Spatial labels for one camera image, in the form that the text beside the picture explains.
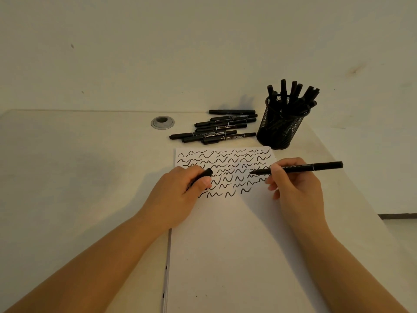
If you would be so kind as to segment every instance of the left hand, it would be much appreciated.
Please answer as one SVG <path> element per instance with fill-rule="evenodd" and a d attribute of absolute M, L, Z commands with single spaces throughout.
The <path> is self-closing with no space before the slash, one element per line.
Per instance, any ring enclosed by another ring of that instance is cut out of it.
<path fill-rule="evenodd" d="M 190 215 L 198 196 L 211 188 L 211 177 L 198 179 L 190 189 L 190 182 L 204 171 L 193 165 L 187 169 L 175 167 L 156 183 L 138 215 L 159 231 L 178 226 Z"/>

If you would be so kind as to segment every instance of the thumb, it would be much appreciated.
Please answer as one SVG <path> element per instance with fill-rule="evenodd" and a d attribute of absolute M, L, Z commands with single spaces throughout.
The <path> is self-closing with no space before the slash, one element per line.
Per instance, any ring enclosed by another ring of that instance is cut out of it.
<path fill-rule="evenodd" d="M 281 193 L 283 191 L 289 191 L 289 190 L 295 189 L 291 180 L 288 178 L 287 173 L 279 164 L 273 163 L 271 165 L 271 174 L 272 174 L 272 178 L 274 179 Z"/>
<path fill-rule="evenodd" d="M 198 179 L 190 189 L 187 190 L 187 194 L 191 197 L 198 197 L 201 192 L 203 192 L 206 188 L 211 187 L 211 177 L 205 176 Z"/>

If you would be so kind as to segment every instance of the paper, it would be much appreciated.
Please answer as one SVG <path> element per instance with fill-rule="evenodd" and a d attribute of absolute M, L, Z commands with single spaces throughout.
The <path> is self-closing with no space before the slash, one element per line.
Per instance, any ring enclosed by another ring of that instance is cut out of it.
<path fill-rule="evenodd" d="M 176 166 L 213 170 L 213 188 L 172 229 L 167 313 L 328 312 L 268 176 L 249 175 L 275 161 L 269 147 L 176 149 Z"/>

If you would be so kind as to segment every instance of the left arm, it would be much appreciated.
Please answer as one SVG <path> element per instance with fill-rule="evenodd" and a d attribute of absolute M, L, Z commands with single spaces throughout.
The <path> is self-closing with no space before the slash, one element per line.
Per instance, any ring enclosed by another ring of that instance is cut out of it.
<path fill-rule="evenodd" d="M 103 312 L 148 247 L 191 212 L 198 195 L 211 187 L 204 170 L 176 167 L 155 185 L 142 209 L 91 245 L 5 313 Z"/>

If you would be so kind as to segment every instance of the person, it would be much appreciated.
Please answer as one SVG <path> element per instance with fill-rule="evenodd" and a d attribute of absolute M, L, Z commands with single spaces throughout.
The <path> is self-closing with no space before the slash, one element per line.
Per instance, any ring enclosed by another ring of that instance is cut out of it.
<path fill-rule="evenodd" d="M 271 165 L 265 183 L 280 200 L 307 268 L 332 312 L 398 312 L 405 308 L 332 235 L 324 216 L 320 181 L 312 172 L 285 173 L 282 166 L 305 164 L 286 158 Z M 152 242 L 190 214 L 211 178 L 190 181 L 199 166 L 175 167 L 156 183 L 139 212 L 47 278 L 12 312 L 103 312 Z"/>

